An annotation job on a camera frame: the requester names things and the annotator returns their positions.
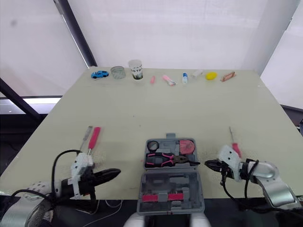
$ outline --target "white wall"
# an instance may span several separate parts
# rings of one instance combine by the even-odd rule
[[[70,0],[100,66],[263,71],[298,0]]]
[[[303,109],[303,2],[294,13],[261,79],[280,104]]]
[[[53,1],[0,1],[0,76],[20,96],[63,95],[85,69]]]

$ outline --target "pliers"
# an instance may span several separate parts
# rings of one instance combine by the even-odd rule
[[[155,157],[162,158],[163,162],[155,163]],[[176,163],[186,163],[186,162],[195,165],[200,164],[199,162],[190,161],[186,156],[182,156],[182,155],[176,156],[173,153],[155,152],[146,155],[145,167],[153,168],[153,167],[175,166]]]

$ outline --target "open tool case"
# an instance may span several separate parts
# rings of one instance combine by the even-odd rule
[[[174,166],[151,167],[149,162],[160,166],[165,162],[161,157],[151,155],[155,152],[164,155],[180,153],[180,143],[191,141],[192,152],[186,154],[190,162],[198,162],[196,143],[192,138],[176,138],[174,133],[168,133],[166,139],[152,139],[146,141],[144,155],[144,169],[142,175],[137,213],[140,215],[161,214],[190,214],[204,212],[205,205],[202,194],[197,164],[176,163]]]

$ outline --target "yellow sponge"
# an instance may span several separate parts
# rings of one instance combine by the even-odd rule
[[[205,75],[205,78],[207,80],[212,80],[212,79],[215,79],[217,77],[217,73],[216,72],[208,72],[206,75]]]

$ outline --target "beige table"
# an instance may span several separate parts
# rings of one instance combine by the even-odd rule
[[[96,171],[120,168],[114,180],[96,187],[97,199],[137,199],[147,139],[164,138],[167,132],[196,140],[198,158],[203,163],[217,157],[231,144],[229,126],[247,157],[276,164],[282,179],[295,194],[303,194],[303,138],[259,76],[237,70],[224,83],[219,78],[229,70],[216,70],[218,78],[204,76],[188,84],[181,73],[193,70],[144,69],[144,79],[135,81],[130,73],[115,80],[111,76],[93,80],[91,68],[70,88],[37,128],[0,178],[0,190],[13,193],[37,181],[50,181],[55,157],[67,149],[79,149],[88,125],[102,126],[94,151]],[[168,86],[161,76],[176,80]],[[154,85],[149,83],[156,76]],[[70,177],[74,154],[60,159],[56,179]],[[205,198],[227,197],[220,186],[220,174],[204,165],[201,175]],[[244,182],[227,181],[235,197],[243,197]],[[262,196],[261,188],[249,184],[249,196]]]

